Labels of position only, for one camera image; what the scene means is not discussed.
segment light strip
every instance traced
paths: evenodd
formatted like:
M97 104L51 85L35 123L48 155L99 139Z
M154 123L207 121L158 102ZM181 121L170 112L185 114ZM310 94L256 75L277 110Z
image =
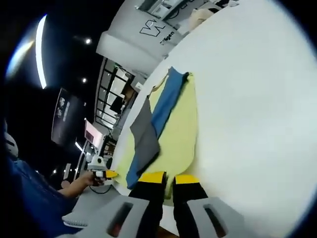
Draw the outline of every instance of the light strip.
M44 89L46 87L46 81L44 76L43 70L43 63L42 63L42 35L44 29L44 23L46 19L45 15L39 22L38 29L36 30L36 37L35 37L35 58L36 58L36 65L38 68L38 73L40 77L41 86Z
M83 151L83 148L81 148L80 145L77 142L75 142L75 145L80 151Z

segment dark ceiling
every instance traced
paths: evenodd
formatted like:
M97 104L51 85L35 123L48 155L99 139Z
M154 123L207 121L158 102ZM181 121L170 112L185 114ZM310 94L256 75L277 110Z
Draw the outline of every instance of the dark ceiling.
M15 76L6 82L5 116L8 131L18 144L19 157L49 175L54 166L79 156L78 150L66 153L51 142L59 90L63 87L86 102L86 118L93 121L95 92L103 60L96 53L96 47L101 33L109 28L124 0L50 1L30 9L31 2L19 7L11 4L8 12L13 15L1 16L8 22L8 26L4 26L7 38L2 37L1 41L9 45L11 51L1 50L9 56L25 34L35 35L38 21L48 14L42 37L47 88L43 90L40 85L33 44ZM86 37L92 39L92 44L84 44ZM78 135L79 141L82 136L83 133Z

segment gray cloth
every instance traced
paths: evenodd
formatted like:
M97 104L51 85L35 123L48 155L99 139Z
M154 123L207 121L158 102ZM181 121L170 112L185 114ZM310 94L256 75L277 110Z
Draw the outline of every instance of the gray cloth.
M142 173L159 153L159 141L151 123L152 113L148 98L130 126L134 136L134 149L138 158L137 173Z

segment person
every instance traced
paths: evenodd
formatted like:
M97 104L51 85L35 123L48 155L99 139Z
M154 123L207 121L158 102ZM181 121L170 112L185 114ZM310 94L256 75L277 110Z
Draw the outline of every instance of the person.
M66 226L62 216L70 213L76 204L76 198L86 187L94 184L94 174L86 171L69 186L55 190L25 161L11 157L10 154L6 155L11 186L22 201L27 216L39 229L40 236L53 238L78 232L79 229Z

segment white table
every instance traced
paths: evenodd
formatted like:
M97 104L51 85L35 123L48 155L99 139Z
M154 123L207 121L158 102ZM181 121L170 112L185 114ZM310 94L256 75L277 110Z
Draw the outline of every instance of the white table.
M249 227L283 237L307 211L317 187L316 58L273 1L239 3L196 28L151 74L124 125L112 168L152 86L170 66L191 71L199 131L189 173ZM172 209L164 206L161 226L177 233Z

